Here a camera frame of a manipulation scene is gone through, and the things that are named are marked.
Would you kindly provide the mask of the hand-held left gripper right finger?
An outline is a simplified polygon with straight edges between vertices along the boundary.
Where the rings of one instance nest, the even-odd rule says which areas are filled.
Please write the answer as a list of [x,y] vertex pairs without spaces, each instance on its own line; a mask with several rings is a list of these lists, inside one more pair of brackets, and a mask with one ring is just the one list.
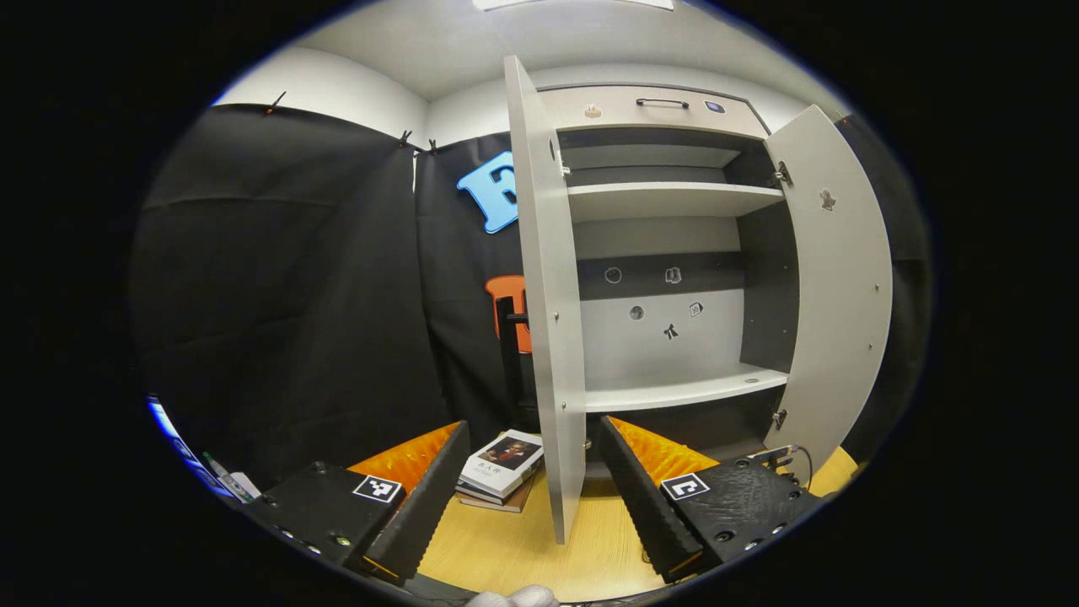
[[747,457],[713,459],[630,422],[602,417],[596,449],[665,583],[743,560],[824,502],[810,493],[765,493]]

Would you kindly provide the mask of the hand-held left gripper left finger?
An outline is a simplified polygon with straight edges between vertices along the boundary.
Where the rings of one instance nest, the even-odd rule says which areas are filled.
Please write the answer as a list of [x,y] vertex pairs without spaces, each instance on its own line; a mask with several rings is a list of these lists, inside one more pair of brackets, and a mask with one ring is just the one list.
[[315,461],[244,511],[316,560],[401,587],[416,575],[470,456],[466,420],[352,466]]

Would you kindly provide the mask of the grey cabinet door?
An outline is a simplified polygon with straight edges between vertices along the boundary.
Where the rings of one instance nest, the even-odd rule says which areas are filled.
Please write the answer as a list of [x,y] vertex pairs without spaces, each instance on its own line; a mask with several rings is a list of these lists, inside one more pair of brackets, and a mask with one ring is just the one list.
[[878,380],[893,308],[893,261],[878,197],[851,146],[818,106],[766,139],[786,165],[798,314],[780,411],[766,447],[795,445],[791,471],[816,481]]
[[586,472],[577,251],[559,137],[519,57],[504,61],[525,304],[554,539],[569,542]]

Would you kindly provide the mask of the grey shoe cabinet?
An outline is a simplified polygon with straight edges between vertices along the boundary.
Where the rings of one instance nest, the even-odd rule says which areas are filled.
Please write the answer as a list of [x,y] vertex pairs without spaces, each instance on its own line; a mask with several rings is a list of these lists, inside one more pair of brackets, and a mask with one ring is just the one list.
[[559,130],[589,423],[721,458],[763,447],[797,335],[798,270],[765,139]]

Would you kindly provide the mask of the brown book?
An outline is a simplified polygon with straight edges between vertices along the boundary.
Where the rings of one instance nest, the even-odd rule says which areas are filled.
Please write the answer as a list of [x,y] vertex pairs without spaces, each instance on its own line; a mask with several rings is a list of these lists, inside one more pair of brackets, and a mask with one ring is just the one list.
[[478,498],[469,492],[456,492],[456,498],[459,503],[465,503],[465,506],[489,508],[489,510],[508,513],[521,513],[529,500],[529,493],[531,493],[533,485],[534,483],[532,481],[527,481],[527,483],[523,483],[505,500]]

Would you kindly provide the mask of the green marker pen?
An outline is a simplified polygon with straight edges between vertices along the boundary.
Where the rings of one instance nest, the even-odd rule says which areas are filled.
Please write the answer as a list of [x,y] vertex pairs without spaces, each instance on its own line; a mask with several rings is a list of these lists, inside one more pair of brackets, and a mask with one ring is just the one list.
[[244,489],[242,485],[240,485],[240,482],[236,481],[234,477],[231,475],[231,473],[227,472],[227,470],[223,468],[223,465],[220,465],[218,461],[216,461],[216,459],[214,459],[211,457],[211,454],[209,454],[208,452],[201,453],[201,456],[203,456],[206,464],[209,465],[209,469],[211,469],[213,475],[216,477],[219,484],[223,485],[240,501],[246,502],[248,500],[248,495],[246,489]]

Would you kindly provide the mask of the black backdrop cloth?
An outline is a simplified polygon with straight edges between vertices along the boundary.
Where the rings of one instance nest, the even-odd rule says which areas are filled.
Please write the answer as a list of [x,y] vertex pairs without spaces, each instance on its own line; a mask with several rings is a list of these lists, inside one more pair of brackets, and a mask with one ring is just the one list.
[[[893,261],[878,377],[839,445],[863,461],[912,399],[934,268],[893,154],[861,120],[833,122]],[[211,108],[159,170],[132,247],[150,394],[262,486],[457,420],[482,446],[513,427],[496,299],[527,314],[516,190],[509,133],[419,151],[303,111]]]

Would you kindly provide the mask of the blue white strip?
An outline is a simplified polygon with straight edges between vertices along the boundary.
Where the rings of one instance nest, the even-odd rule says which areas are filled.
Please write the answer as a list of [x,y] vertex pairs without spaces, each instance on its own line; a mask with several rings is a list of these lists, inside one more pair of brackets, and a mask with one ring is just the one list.
[[215,493],[219,498],[223,498],[227,501],[235,501],[235,495],[218,480],[218,477],[213,475],[211,471],[200,461],[193,450],[186,444],[185,439],[172,423],[169,415],[166,414],[164,406],[159,402],[156,395],[148,395],[148,406],[154,418],[158,419],[159,430],[166,437],[166,441],[169,442],[170,446],[178,454],[186,469],[195,475],[205,488]]

